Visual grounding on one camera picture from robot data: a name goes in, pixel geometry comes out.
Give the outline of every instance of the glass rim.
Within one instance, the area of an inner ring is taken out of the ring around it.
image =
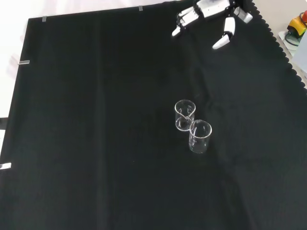
[[[188,102],[191,102],[191,103],[194,105],[194,110],[193,110],[193,112],[192,112],[189,116],[184,116],[182,113],[178,112],[178,110],[176,109],[176,105],[177,105],[179,102],[181,102],[181,101],[188,101]],[[175,104],[175,111],[176,111],[176,113],[182,115],[183,117],[190,117],[190,116],[196,111],[196,105],[195,105],[195,103],[194,103],[193,101],[190,101],[190,100],[188,100],[188,99],[182,99],[182,100],[176,102],[176,104]]]
[[[202,121],[202,122],[204,122],[204,123],[206,123],[206,124],[209,125],[209,127],[210,127],[210,133],[209,133],[208,135],[206,135],[205,137],[198,137],[198,136],[196,136],[196,135],[194,135],[194,134],[192,133],[192,131],[191,131],[191,126],[192,126],[195,122],[197,122],[197,121]],[[198,139],[205,139],[205,138],[207,138],[207,137],[209,137],[209,136],[211,135],[211,133],[212,133],[212,126],[211,126],[208,122],[206,122],[206,121],[204,121],[204,120],[201,120],[201,119],[199,119],[199,120],[194,120],[194,121],[192,122],[192,124],[190,125],[189,131],[190,131],[190,134],[191,134],[193,137],[198,138]]]

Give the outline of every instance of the black cloth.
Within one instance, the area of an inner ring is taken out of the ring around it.
[[[0,129],[5,130],[7,122],[8,122],[7,117],[0,118]]]
[[[307,100],[256,8],[171,38],[192,1],[30,19],[1,163],[0,229],[307,228]],[[196,104],[206,154],[175,128]]]

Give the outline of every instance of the clear glass cup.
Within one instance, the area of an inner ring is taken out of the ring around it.
[[[190,126],[189,148],[195,153],[204,153],[209,144],[212,127],[208,122],[195,120]]]
[[[181,100],[175,104],[175,125],[180,131],[189,131],[194,121],[196,106],[192,101]]]

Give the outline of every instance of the yellow object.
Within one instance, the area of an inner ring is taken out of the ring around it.
[[[302,23],[300,17],[296,17],[291,20],[288,28],[287,28],[292,35],[294,35],[296,38],[300,38],[303,36],[303,34],[306,31],[305,25]]]

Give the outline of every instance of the robotic hand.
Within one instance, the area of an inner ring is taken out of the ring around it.
[[[209,18],[216,14],[225,13],[228,17],[225,20],[224,34],[222,38],[213,45],[213,49],[219,49],[230,42],[235,34],[236,22],[232,14],[238,16],[245,23],[249,23],[253,16],[243,11],[244,0],[200,0],[190,8],[187,8],[177,15],[177,28],[173,31],[175,37],[185,30],[186,26],[200,17]]]

